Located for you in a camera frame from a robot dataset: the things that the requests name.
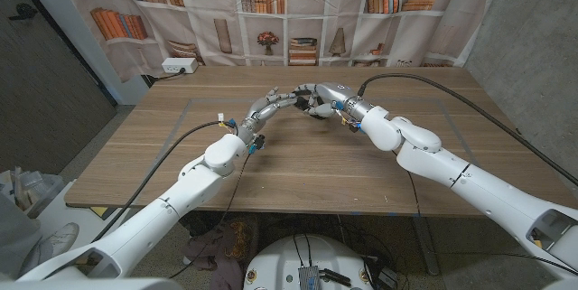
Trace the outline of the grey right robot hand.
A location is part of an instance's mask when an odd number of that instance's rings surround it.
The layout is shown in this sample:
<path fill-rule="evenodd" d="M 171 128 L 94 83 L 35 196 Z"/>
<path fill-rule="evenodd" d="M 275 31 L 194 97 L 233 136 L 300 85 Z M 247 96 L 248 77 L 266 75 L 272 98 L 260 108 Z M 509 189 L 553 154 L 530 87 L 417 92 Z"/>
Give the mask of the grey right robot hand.
<path fill-rule="evenodd" d="M 294 94 L 302 97 L 295 105 L 312 117 L 326 118 L 343 111 L 361 121 L 373 108 L 353 89 L 337 82 L 302 84 L 294 89 Z"/>

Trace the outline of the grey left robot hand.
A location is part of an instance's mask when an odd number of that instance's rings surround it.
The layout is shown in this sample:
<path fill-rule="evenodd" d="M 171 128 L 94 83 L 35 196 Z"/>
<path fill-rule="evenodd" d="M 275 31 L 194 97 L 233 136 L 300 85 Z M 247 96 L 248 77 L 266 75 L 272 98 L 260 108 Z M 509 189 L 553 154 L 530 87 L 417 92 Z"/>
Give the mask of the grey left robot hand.
<path fill-rule="evenodd" d="M 265 126 L 266 121 L 278 110 L 296 103 L 297 97 L 294 93 L 279 93 L 278 90 L 278 87 L 274 87 L 262 98 L 256 100 L 238 126 L 238 137 L 246 145 L 253 141 L 256 134 Z"/>

